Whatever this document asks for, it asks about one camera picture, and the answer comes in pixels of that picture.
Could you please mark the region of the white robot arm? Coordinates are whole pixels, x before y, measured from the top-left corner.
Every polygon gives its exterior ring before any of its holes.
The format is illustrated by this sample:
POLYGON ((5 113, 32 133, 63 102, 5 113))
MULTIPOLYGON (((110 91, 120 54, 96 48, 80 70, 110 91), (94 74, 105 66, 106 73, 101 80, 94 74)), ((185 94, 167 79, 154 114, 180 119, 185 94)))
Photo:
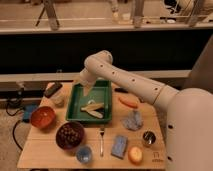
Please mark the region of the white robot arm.
POLYGON ((91 87, 101 77, 167 113, 166 171, 213 171, 213 94, 181 91, 112 65, 110 52, 88 56, 79 82, 91 87))

